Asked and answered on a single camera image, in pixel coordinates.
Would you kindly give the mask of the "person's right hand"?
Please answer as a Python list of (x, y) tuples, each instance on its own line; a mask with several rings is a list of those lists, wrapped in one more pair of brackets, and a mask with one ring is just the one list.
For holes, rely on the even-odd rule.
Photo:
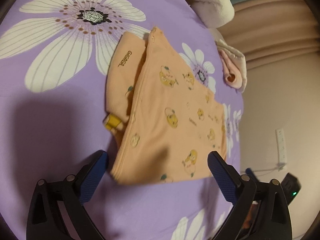
[(247, 217), (243, 223), (242, 230), (250, 229), (250, 227), (252, 226), (257, 214), (257, 207), (258, 204), (256, 202), (253, 202), (250, 207), (249, 213), (247, 214)]

